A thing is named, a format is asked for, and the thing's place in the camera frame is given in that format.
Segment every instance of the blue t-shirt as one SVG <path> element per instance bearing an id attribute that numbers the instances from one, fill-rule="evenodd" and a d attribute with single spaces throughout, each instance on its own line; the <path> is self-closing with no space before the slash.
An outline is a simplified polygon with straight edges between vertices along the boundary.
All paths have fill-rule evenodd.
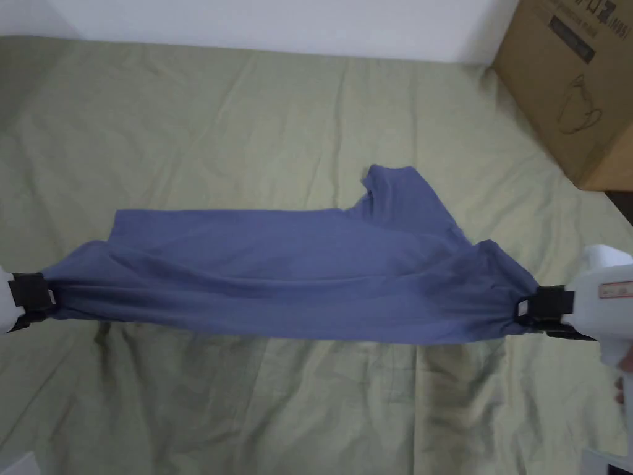
<path id="1" fill-rule="evenodd" d="M 121 210 L 107 242 L 44 271 L 54 316 L 418 345 L 525 332 L 525 269 L 472 245 L 414 168 L 363 183 L 348 210 Z"/>

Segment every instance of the green bedsheet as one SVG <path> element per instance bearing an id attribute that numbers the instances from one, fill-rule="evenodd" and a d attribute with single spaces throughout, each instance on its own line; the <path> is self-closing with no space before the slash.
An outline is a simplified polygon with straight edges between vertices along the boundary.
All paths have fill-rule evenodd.
<path id="1" fill-rule="evenodd" d="M 117 208 L 352 205 L 414 165 L 474 241 L 542 284 L 585 244 L 633 251 L 485 68 L 0 39 L 0 264 L 38 270 Z M 422 348 L 45 322 L 0 338 L 0 460 L 46 474 L 577 473 L 622 453 L 592 343 Z"/>

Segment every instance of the cardboard box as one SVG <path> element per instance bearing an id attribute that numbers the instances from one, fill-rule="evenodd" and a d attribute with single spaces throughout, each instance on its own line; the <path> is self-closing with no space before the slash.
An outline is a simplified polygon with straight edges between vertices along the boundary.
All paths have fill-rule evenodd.
<path id="1" fill-rule="evenodd" d="M 573 183 L 633 191 L 633 0 L 522 0 L 493 67 Z"/>

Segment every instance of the t-shirt sleeve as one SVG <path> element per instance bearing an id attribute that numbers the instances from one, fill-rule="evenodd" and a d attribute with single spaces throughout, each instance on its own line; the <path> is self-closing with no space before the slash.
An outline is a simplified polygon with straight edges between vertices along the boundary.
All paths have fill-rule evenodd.
<path id="1" fill-rule="evenodd" d="M 352 216 L 389 229 L 433 234 L 470 245 L 435 191 L 415 168 L 372 165 L 363 185 L 367 193 L 349 210 Z"/>

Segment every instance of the white wall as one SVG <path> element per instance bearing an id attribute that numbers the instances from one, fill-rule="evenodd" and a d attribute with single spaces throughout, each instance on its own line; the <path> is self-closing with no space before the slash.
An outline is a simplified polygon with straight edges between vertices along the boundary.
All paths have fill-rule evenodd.
<path id="1" fill-rule="evenodd" d="M 489 63 L 517 1 L 0 0 L 0 34 Z"/>

